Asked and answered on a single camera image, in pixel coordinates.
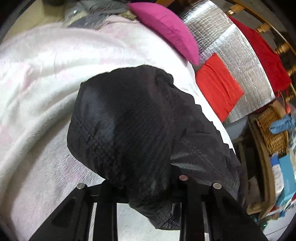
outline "folded black fabric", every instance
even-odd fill
[[[155,67],[117,69],[82,83],[67,142],[77,160],[126,189],[129,205],[156,228],[181,226],[181,207],[169,199],[171,164],[238,196],[233,150],[193,97]]]

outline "teal box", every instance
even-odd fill
[[[285,205],[296,192],[296,182],[294,178],[293,166],[290,161],[290,155],[283,156],[279,159],[281,171],[284,177],[284,189],[276,202],[278,207]]]

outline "silver bolt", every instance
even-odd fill
[[[179,179],[180,179],[181,181],[187,181],[187,180],[188,180],[188,176],[181,175],[181,176],[179,176]]]
[[[222,185],[220,184],[220,183],[214,183],[213,184],[213,188],[215,188],[215,189],[221,189],[222,188]]]
[[[85,188],[85,184],[84,183],[78,183],[76,187],[78,189],[82,189],[82,188]]]

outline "reflective insulation mat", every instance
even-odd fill
[[[198,69],[217,53],[244,91],[224,125],[232,123],[275,99],[271,85],[246,37],[213,2],[201,0],[180,15],[200,52]]]

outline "dark red cloth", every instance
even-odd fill
[[[249,41],[268,77],[274,93],[287,89],[291,83],[291,79],[283,67],[280,57],[270,48],[259,33],[245,26],[235,18],[229,18]]]
[[[221,122],[244,94],[216,53],[195,73],[195,81]]]

